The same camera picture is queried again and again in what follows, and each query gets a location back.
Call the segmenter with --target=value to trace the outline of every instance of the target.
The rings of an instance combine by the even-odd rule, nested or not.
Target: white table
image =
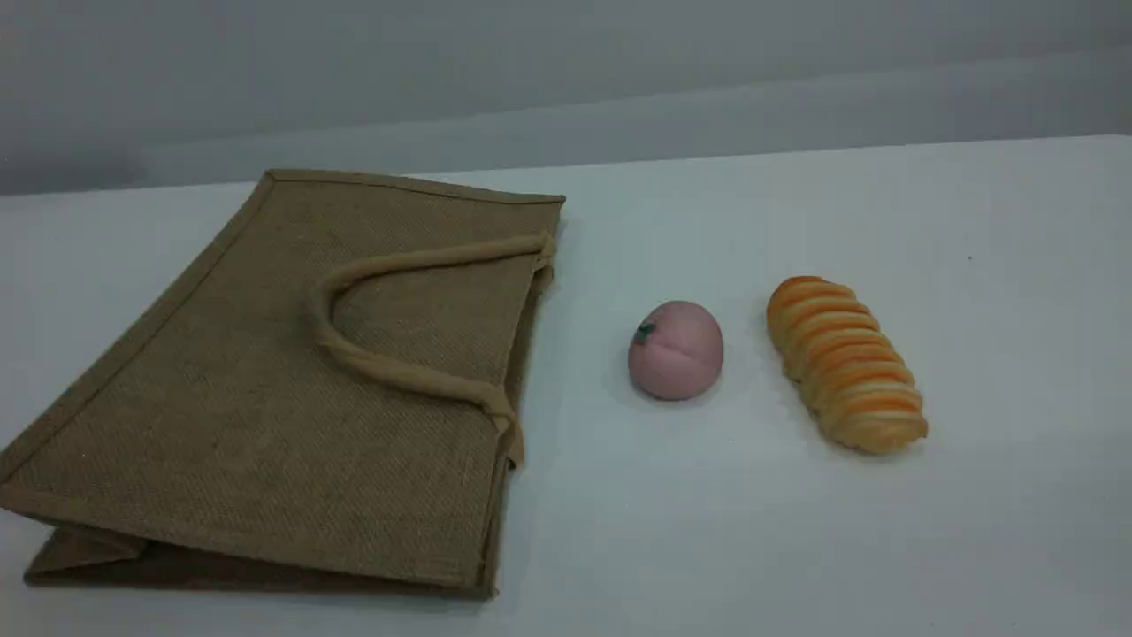
[[[430,177],[568,196],[499,597],[27,589],[45,531],[0,513],[0,632],[1132,634],[1132,139]],[[0,198],[0,444],[250,188]],[[800,272],[852,285],[916,373],[932,433],[914,451],[817,436],[762,328]],[[625,373],[669,298],[712,309],[727,343],[719,386],[685,405]]]

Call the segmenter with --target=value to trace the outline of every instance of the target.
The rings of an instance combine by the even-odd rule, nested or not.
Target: white wall
[[[1127,123],[1115,113],[1132,110],[1117,102],[1129,93],[1110,93],[1120,87],[1098,75],[1132,75],[1126,54],[1108,51],[1122,45],[1132,46],[1129,0],[9,0],[0,3],[0,191],[239,179],[250,161],[334,163],[354,134],[294,135],[358,126],[389,147],[351,158],[398,171],[671,156],[681,144],[720,154],[1115,131]],[[976,89],[989,110],[964,105],[989,76],[1005,83],[989,102],[992,87]],[[877,83],[901,84],[901,96],[871,97],[886,94],[873,93]],[[1077,93],[1063,93],[1067,85]],[[1074,105],[1021,113],[1027,126],[986,124],[1003,104],[1024,109],[1035,95]],[[721,98],[736,111],[729,128],[703,121],[710,107],[680,119],[688,100]],[[920,107],[933,101],[955,106],[942,126],[940,104]],[[594,103],[612,104],[598,128],[615,135],[578,138],[578,113],[593,114],[563,106]],[[744,104],[755,104],[749,117]],[[1098,122],[1104,104],[1112,113]],[[848,121],[869,121],[816,135],[842,105]],[[506,121],[461,119],[512,111],[521,112],[499,115]],[[767,114],[769,139],[743,134],[764,129]],[[616,134],[626,118],[663,119],[675,136],[650,149],[652,129]],[[484,121],[533,132],[543,147],[497,156],[477,132]],[[559,123],[571,134],[552,136]],[[489,147],[454,161],[429,143],[393,140],[448,138],[453,127]],[[590,152],[555,150],[582,141]],[[249,144],[288,149],[240,155]],[[412,156],[402,157],[406,144]],[[200,161],[183,161],[192,152]],[[247,158],[225,161],[229,153]]]

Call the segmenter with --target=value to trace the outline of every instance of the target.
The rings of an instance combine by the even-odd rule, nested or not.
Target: fake bread
[[[766,304],[766,327],[827,439],[891,454],[927,437],[916,379],[851,289],[787,278]]]

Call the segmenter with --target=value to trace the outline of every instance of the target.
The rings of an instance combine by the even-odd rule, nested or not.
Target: bread
[[[927,437],[916,379],[852,290],[818,276],[787,278],[766,305],[766,326],[827,439],[891,454]]]

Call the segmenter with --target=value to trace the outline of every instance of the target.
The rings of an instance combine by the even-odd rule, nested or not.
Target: orange striped bread
[[[766,327],[826,438],[891,454],[927,437],[916,379],[852,290],[787,278],[766,304]]]

